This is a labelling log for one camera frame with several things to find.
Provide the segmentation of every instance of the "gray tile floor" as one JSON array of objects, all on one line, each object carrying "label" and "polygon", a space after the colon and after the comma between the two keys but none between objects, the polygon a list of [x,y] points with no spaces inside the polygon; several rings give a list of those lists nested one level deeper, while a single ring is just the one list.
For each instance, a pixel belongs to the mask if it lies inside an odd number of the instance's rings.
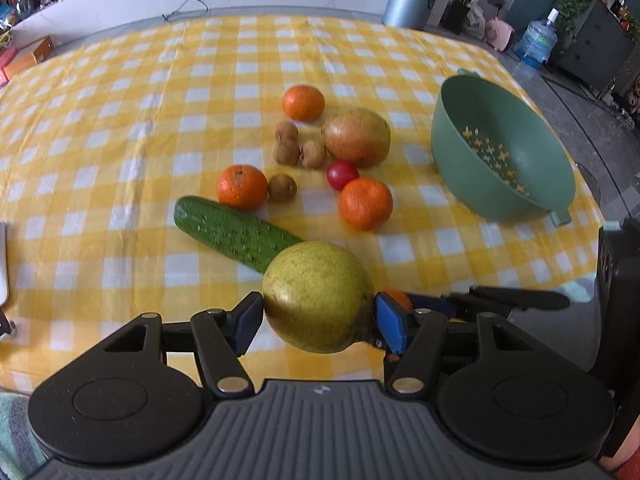
[{"label": "gray tile floor", "polygon": [[[381,17],[375,14],[315,7],[230,7],[180,13],[172,16],[171,21],[233,14],[304,14],[381,21]],[[164,18],[159,16],[104,30],[59,47],[56,54],[163,23]],[[617,117],[602,102],[595,101],[578,83],[563,74],[544,69],[537,72],[518,62],[512,52],[494,52],[487,44],[470,37],[454,36],[440,28],[429,29],[428,32],[475,43],[492,52],[542,110],[574,160],[593,175],[596,184],[588,183],[595,194],[600,193],[600,208],[605,218],[620,220],[628,215],[640,217],[640,140],[624,119]]]}]

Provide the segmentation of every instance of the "green colander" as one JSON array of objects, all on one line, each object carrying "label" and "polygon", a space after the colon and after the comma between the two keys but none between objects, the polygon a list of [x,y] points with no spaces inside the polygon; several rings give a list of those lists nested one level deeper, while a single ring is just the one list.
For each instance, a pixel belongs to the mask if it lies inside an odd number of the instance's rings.
[{"label": "green colander", "polygon": [[545,121],[515,95],[460,72],[440,88],[431,150],[455,197],[492,222],[551,214],[567,224],[575,197],[572,165]]}]

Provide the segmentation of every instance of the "mandarin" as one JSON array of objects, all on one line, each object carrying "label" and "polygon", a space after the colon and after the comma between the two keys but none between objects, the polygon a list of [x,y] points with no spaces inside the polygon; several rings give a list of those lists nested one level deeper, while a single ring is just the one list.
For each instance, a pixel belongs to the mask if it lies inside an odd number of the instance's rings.
[{"label": "mandarin", "polygon": [[340,193],[338,210],[357,231],[377,229],[391,216],[394,199],[389,188],[372,178],[351,180]]},{"label": "mandarin", "polygon": [[269,185],[263,173],[253,166],[229,166],[220,173],[216,194],[221,204],[236,209],[258,209],[267,199]]},{"label": "mandarin", "polygon": [[312,123],[324,111],[324,96],[313,86],[292,86],[282,96],[282,111],[289,119]]},{"label": "mandarin", "polygon": [[383,292],[386,292],[388,295],[390,295],[405,310],[414,309],[413,305],[411,304],[411,299],[409,298],[409,296],[406,293],[402,292],[401,290],[388,288],[386,290],[383,290]]}]

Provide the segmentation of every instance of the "metal screw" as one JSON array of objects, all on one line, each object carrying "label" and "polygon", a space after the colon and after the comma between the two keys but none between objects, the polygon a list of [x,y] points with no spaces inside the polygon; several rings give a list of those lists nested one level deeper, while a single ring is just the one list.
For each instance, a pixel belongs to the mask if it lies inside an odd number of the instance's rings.
[{"label": "metal screw", "polygon": [[400,377],[392,387],[399,394],[416,394],[424,388],[424,383],[415,377]]},{"label": "metal screw", "polygon": [[218,381],[217,386],[224,394],[238,394],[249,387],[249,381],[242,377],[224,377]]}]

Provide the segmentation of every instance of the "colander handle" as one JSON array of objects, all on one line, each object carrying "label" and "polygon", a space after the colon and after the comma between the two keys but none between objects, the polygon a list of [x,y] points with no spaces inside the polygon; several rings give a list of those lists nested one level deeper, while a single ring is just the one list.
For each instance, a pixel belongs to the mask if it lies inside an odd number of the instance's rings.
[{"label": "colander handle", "polygon": [[563,211],[552,211],[549,213],[551,217],[551,223],[555,227],[560,227],[561,225],[570,224],[572,222],[571,215],[567,211],[567,209]]},{"label": "colander handle", "polygon": [[471,72],[471,70],[467,70],[466,68],[459,68],[458,75],[473,75],[476,77],[480,77],[476,72]]}]

